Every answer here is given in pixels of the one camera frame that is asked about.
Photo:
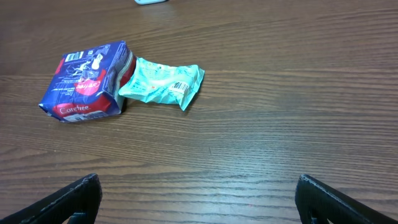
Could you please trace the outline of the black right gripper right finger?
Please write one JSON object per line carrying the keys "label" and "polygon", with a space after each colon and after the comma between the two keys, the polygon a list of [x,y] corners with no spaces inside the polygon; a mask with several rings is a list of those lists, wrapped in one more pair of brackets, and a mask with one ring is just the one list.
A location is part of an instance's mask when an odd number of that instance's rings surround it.
{"label": "black right gripper right finger", "polygon": [[295,190],[302,223],[397,224],[397,220],[358,202],[327,184],[302,174]]}

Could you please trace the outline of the teal snack packet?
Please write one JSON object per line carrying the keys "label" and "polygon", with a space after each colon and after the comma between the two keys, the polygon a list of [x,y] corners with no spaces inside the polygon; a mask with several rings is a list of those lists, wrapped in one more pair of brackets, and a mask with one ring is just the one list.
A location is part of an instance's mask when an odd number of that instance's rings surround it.
{"label": "teal snack packet", "polygon": [[119,89],[119,95],[144,103],[179,105],[186,110],[199,91],[205,71],[198,65],[173,67],[136,59],[131,79]]}

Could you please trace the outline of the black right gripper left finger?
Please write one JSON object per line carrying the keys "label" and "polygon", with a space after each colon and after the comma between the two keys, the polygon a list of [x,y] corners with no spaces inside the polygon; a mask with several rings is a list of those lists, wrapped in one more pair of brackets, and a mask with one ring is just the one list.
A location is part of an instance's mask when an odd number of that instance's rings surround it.
{"label": "black right gripper left finger", "polygon": [[88,174],[53,194],[3,219],[2,224],[94,224],[102,199],[98,175]]}

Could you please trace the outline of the purple Carefree pad pack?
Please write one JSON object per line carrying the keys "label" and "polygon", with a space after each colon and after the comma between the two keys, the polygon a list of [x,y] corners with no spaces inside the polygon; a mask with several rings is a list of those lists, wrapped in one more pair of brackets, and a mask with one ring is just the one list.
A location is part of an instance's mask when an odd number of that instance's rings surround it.
{"label": "purple Carefree pad pack", "polygon": [[121,114],[124,97],[118,91],[135,67],[123,40],[63,54],[39,107],[63,123]]}

